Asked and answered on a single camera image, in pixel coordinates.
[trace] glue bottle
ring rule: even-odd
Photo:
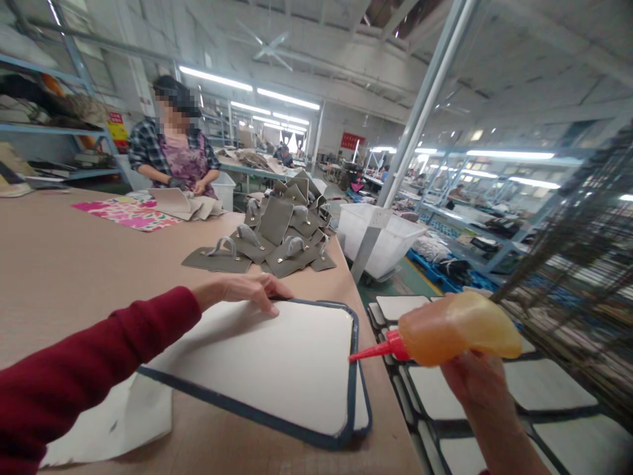
[[[518,358],[521,336],[505,312],[475,292],[452,294],[406,313],[387,341],[349,357],[351,362],[393,354],[400,361],[415,360],[437,366],[466,350]]]

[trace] plaid shirt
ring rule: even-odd
[[[189,140],[189,148],[200,148],[201,132],[198,129],[187,133]],[[171,175],[169,163],[163,154],[161,144],[165,143],[165,137],[156,132],[156,121],[151,117],[145,117],[145,120],[137,123],[130,133],[127,141],[129,151],[127,157],[130,161],[130,167],[134,171],[138,171],[141,165],[149,165],[156,168],[159,172]],[[209,165],[209,170],[219,170],[220,161],[216,158],[211,147],[211,141],[204,137],[204,154]],[[167,188],[167,185],[158,181],[154,185],[159,188]]]

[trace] hand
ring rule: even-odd
[[[501,358],[466,352],[440,366],[442,374],[466,414],[488,417],[500,424],[518,423]]]
[[[272,305],[271,297],[287,299],[293,297],[292,291],[272,274],[225,278],[195,288],[192,292],[202,311],[223,300],[251,300],[272,317],[279,315],[279,311]]]
[[[196,185],[193,187],[193,194],[200,196],[206,191],[207,182],[205,180],[196,181]]]
[[[186,191],[189,189],[187,186],[187,182],[181,178],[171,177],[167,182],[167,186],[169,188],[178,188],[181,191]]]

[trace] black glove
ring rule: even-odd
[[[169,181],[167,182],[167,186],[169,188],[178,188],[182,191],[187,190],[187,182],[181,178],[171,177]]]

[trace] red sleeve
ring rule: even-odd
[[[0,473],[36,473],[46,444],[200,316],[191,291],[176,287],[0,371]]]

